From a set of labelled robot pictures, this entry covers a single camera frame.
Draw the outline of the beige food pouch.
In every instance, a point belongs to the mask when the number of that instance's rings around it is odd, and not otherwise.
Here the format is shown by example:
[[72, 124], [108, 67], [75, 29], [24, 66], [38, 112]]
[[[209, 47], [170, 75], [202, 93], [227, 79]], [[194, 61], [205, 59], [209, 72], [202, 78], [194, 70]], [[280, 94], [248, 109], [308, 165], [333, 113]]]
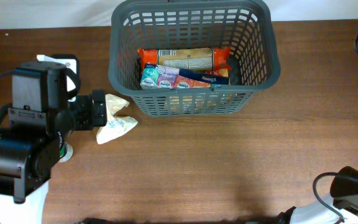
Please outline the beige food pouch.
[[106, 94], [106, 117], [107, 123], [99, 128], [96, 134], [96, 142], [104, 144], [117, 139], [135, 128], [138, 121], [130, 116], [116, 116], [115, 114], [129, 106], [129, 102], [121, 97]]

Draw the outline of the green lidded jar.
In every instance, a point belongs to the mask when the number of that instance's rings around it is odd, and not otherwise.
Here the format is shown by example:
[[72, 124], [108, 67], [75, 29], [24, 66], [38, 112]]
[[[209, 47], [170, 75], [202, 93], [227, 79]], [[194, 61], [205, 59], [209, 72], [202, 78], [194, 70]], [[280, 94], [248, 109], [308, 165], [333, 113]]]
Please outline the green lidded jar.
[[68, 161], [73, 155], [73, 147], [65, 142], [62, 149], [60, 150], [60, 160], [59, 162]]

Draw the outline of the blue tissue multipack box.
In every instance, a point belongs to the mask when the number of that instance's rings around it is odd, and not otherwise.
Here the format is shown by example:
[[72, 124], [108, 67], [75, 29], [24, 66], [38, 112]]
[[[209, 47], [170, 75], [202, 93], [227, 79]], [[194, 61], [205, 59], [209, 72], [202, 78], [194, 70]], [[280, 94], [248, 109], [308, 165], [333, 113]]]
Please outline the blue tissue multipack box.
[[219, 76], [150, 63], [145, 65], [140, 79], [140, 86], [143, 89], [210, 88], [229, 84], [230, 79], [227, 75]]

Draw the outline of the orange ended biscuit packet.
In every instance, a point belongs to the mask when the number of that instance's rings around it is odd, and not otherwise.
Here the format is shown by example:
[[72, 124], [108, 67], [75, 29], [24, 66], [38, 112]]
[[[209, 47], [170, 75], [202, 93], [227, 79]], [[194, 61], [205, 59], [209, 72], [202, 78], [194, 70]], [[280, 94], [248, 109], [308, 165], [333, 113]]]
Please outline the orange ended biscuit packet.
[[163, 65], [196, 71], [219, 70], [227, 65], [231, 49], [198, 48], [178, 50], [138, 49], [141, 65]]

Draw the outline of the orange coffee sachet bag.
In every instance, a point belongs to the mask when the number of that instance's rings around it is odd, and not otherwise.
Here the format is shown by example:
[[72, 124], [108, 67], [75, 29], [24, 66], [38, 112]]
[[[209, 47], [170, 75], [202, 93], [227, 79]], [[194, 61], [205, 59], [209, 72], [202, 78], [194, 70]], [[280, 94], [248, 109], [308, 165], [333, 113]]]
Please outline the orange coffee sachet bag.
[[205, 73], [207, 73], [208, 75], [229, 78], [229, 72], [231, 70], [232, 70], [232, 68], [229, 65], [225, 65], [222, 68], [219, 68], [218, 70], [208, 70], [208, 71], [205, 71]]

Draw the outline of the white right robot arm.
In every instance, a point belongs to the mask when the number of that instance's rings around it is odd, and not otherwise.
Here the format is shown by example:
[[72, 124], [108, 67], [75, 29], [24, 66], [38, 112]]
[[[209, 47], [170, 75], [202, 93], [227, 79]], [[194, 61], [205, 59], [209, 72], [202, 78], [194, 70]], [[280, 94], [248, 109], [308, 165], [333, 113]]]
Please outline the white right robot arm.
[[[317, 183], [329, 176], [334, 177], [330, 192], [321, 197], [316, 188]], [[358, 223], [358, 170], [347, 166], [339, 172], [322, 173], [314, 179], [312, 188], [315, 202], [304, 207], [293, 207], [279, 214], [275, 223]]]

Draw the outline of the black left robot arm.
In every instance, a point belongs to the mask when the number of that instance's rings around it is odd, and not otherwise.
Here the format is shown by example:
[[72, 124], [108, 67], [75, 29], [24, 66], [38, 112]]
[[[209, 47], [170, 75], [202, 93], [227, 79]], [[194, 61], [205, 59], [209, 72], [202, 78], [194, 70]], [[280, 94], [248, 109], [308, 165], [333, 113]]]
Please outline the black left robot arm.
[[80, 80], [58, 62], [26, 62], [10, 72], [12, 103], [0, 109], [0, 194], [24, 203], [51, 178], [74, 131], [107, 123], [104, 90], [79, 95]]

